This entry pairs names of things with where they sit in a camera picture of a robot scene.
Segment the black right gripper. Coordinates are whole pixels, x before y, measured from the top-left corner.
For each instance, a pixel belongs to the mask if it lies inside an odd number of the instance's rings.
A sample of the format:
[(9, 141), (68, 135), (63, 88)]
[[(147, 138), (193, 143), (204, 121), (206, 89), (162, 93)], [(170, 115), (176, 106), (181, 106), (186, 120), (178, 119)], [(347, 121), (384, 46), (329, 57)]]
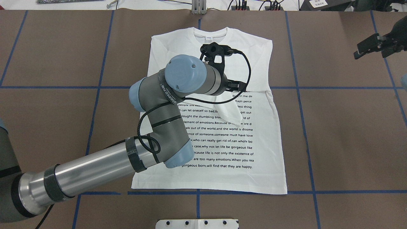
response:
[(354, 52), (354, 59), (358, 60), (362, 56), (381, 51), (383, 58), (406, 51), (407, 47), (407, 17), (403, 17), (395, 23), (391, 32), (385, 36), (374, 33), (365, 40), (357, 44), (357, 51)]

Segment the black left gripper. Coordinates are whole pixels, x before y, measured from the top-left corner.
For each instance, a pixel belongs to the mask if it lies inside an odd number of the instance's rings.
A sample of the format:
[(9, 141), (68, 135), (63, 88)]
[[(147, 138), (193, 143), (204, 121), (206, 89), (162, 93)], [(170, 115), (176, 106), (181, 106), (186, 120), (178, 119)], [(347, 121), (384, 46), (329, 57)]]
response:
[(247, 83), (228, 79), (223, 75), (223, 92), (246, 92)]

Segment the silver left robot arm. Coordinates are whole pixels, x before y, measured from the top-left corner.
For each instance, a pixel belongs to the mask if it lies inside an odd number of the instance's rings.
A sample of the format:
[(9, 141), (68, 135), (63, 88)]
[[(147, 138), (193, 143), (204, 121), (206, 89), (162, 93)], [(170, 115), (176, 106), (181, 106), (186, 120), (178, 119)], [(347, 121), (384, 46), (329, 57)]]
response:
[(142, 113), (135, 130), (104, 149), (41, 172), (21, 171), (9, 130), (1, 123), (1, 223), (36, 217), (54, 204), (153, 165), (175, 168), (189, 162), (194, 151), (179, 103), (204, 101), (192, 94), (241, 94), (251, 80), (250, 71), (246, 82), (228, 79), (224, 60), (216, 63), (216, 56), (171, 58), (163, 69), (130, 87), (129, 100)]

